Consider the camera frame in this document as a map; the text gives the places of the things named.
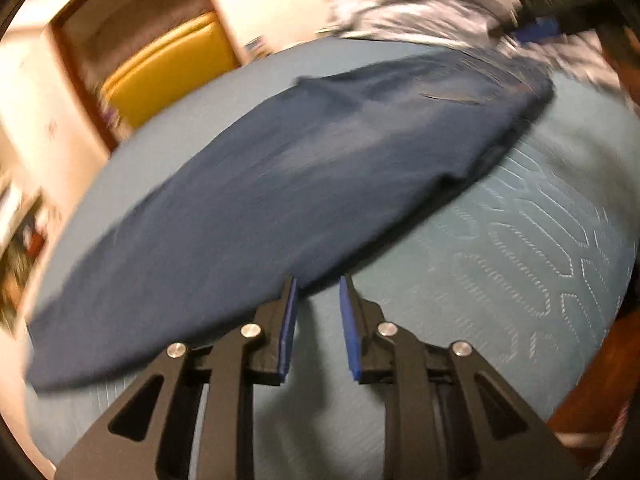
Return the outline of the brown wooden door frame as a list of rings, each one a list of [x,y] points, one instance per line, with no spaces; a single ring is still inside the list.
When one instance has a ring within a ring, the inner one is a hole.
[[[101,93],[104,81],[152,41],[209,12],[217,14],[242,66],[244,56],[216,0],[70,0],[52,18],[50,27],[68,54],[67,69],[101,138],[115,143],[112,152],[137,129],[108,105]]]

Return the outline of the blue quilted bed cover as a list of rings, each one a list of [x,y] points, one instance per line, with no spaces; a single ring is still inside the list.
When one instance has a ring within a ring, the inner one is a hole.
[[[148,122],[76,209],[44,274],[43,313],[85,252],[251,108],[301,76],[417,55],[325,39],[228,73]],[[542,417],[573,390],[628,289],[639,227],[639,121],[610,92],[554,74],[554,97],[490,174],[355,275],[431,344],[469,341]],[[300,306],[292,372],[256,391],[261,479],[381,477],[383,407],[349,374],[338,288]]]

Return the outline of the dark wooden drawer chest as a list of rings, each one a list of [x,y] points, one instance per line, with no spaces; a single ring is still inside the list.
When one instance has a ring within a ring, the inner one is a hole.
[[[598,458],[639,382],[639,310],[620,311],[601,349],[548,420],[582,469]]]

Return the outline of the grey star pattern duvet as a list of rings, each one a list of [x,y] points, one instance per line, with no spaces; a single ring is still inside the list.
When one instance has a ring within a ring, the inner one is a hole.
[[[450,48],[495,48],[526,56],[598,87],[620,80],[605,61],[594,32],[536,42],[492,39],[491,27],[520,7],[518,0],[329,0],[326,30],[335,36],[407,41]]]

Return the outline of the cream wall cabinet unit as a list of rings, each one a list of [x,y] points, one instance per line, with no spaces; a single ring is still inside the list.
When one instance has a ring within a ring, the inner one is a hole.
[[[53,248],[110,158],[67,69],[58,33],[17,28],[1,40],[1,328],[17,336]]]

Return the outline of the dark blue denim jeans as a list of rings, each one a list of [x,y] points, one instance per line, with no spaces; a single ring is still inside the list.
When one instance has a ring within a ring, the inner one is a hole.
[[[500,159],[547,70],[442,51],[305,77],[254,107],[102,235],[29,326],[32,388],[129,372],[308,286]]]

